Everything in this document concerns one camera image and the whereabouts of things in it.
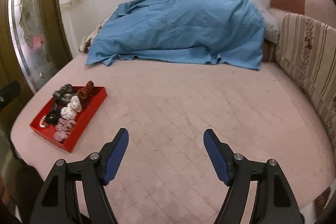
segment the pink cushion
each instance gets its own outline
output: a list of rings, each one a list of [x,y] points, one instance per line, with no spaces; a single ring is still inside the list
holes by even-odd
[[[336,28],[336,6],[333,0],[306,0],[304,14]]]
[[[130,141],[106,193],[121,223],[211,223],[227,187],[218,180],[203,145],[212,128],[222,142],[250,160],[276,159],[302,208],[334,180],[325,130],[305,96],[274,63],[260,71],[229,65],[118,61],[85,67],[79,55],[26,105],[11,135],[27,164],[43,179],[57,159],[82,160],[113,139],[119,128]],[[73,153],[36,135],[29,123],[61,85],[92,80],[108,97]],[[256,184],[242,223],[248,223]],[[79,204],[87,214],[82,190]]]
[[[286,10],[292,13],[305,12],[305,0],[270,0],[270,7]]]

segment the wooden door frame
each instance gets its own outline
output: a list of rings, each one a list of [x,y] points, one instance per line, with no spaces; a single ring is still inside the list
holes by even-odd
[[[40,14],[48,49],[57,70],[72,59],[60,15],[59,0],[39,0]]]

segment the blue blanket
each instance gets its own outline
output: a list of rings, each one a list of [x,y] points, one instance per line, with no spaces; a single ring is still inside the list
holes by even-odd
[[[250,0],[134,0],[107,20],[86,64],[138,57],[259,69],[264,29]]]

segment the floor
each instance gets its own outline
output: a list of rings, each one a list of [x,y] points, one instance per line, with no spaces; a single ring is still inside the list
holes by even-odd
[[[1,175],[7,170],[9,161],[11,160],[11,149],[4,132],[0,129],[0,170]]]

